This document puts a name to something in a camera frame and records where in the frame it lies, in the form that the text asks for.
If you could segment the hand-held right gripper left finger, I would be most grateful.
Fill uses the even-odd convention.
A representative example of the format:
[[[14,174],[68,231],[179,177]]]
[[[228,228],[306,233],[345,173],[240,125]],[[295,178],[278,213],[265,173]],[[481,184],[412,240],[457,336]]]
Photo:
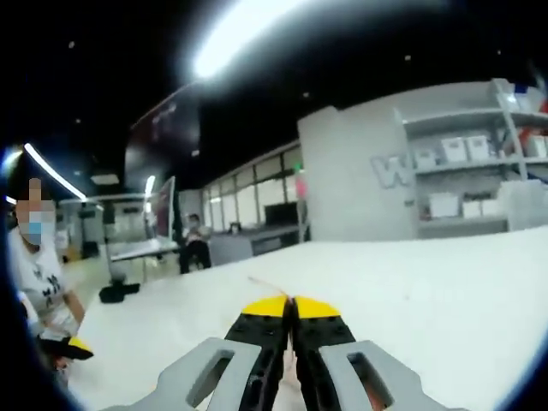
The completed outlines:
[[[289,340],[289,297],[246,306],[223,338],[209,337],[166,367],[156,388],[111,410],[272,410]]]

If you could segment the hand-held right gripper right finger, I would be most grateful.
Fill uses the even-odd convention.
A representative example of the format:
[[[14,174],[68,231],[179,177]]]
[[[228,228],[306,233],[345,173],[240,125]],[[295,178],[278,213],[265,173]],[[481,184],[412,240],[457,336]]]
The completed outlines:
[[[293,298],[296,376],[308,410],[447,410],[420,376],[376,343],[358,341],[330,304]]]

